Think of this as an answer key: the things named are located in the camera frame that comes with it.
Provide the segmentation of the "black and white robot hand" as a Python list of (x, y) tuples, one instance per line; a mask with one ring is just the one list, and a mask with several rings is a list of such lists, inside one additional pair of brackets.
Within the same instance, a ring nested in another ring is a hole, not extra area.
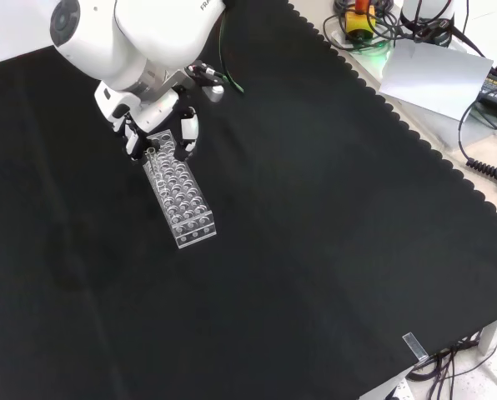
[(150, 135), (176, 118), (181, 133), (173, 138), (174, 157), (179, 161), (191, 157), (198, 141), (198, 115), (193, 107), (183, 106), (177, 91), (169, 89), (157, 100), (145, 103), (130, 92), (112, 90), (101, 82), (94, 97), (101, 114), (124, 140), (125, 152), (132, 160), (141, 159), (154, 146)]

